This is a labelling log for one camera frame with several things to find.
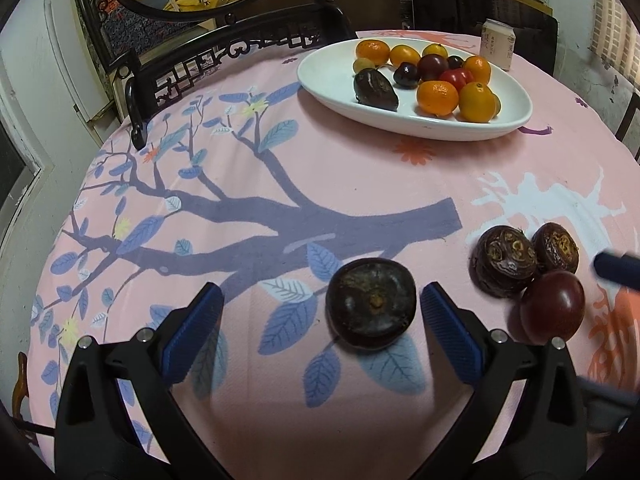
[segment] white can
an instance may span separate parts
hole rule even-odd
[[[511,68],[516,35],[513,27],[495,20],[486,20],[482,26],[480,56],[503,70]]]

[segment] tablecloth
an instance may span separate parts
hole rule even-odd
[[[383,31],[477,52],[479,38]],[[587,313],[569,341],[579,374],[639,383],[640,296],[598,282],[602,249],[639,251],[640,170],[597,113],[518,56],[533,117],[500,139],[436,142],[347,120],[300,88],[303,50],[223,63],[153,118],[137,153],[124,123],[97,153],[46,262],[31,316],[33,420],[53,425],[78,338],[131,338],[207,282],[226,297],[219,330],[172,393],[238,480],[408,478],[470,389],[417,316],[373,354],[336,343],[324,293],[343,263],[384,256],[417,285],[437,280],[489,328],[521,336],[509,301],[471,284],[479,235],[547,221],[578,243]],[[143,446],[162,456],[130,383]],[[508,405],[481,456],[497,449]],[[52,461],[52,440],[41,438]]]

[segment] red tomato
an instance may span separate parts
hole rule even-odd
[[[458,70],[447,70],[443,72],[440,76],[440,81],[446,81],[447,83],[451,83],[456,87],[456,90],[460,92],[463,86],[466,85],[467,81],[465,77],[460,73],[461,69]]]
[[[476,80],[474,78],[474,75],[471,73],[471,70],[469,70],[468,68],[459,68],[456,70],[456,72],[459,72],[460,74],[462,74],[462,77],[465,78],[465,81],[467,83],[472,83],[473,81]]]

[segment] checkered curtain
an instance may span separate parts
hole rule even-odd
[[[640,89],[640,35],[620,0],[596,0],[591,50]]]

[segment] silver screw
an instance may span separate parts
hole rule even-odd
[[[491,339],[493,339],[497,343],[506,343],[509,340],[509,336],[504,330],[496,328],[494,330],[491,330]]]
[[[146,343],[147,341],[151,341],[154,336],[154,330],[149,328],[148,326],[141,328],[136,332],[136,339],[141,343]]]
[[[562,350],[566,346],[564,339],[558,336],[551,339],[551,344],[554,346],[556,350]]]
[[[83,335],[78,340],[78,346],[82,349],[89,348],[89,346],[91,346],[92,341],[93,339],[90,335]]]

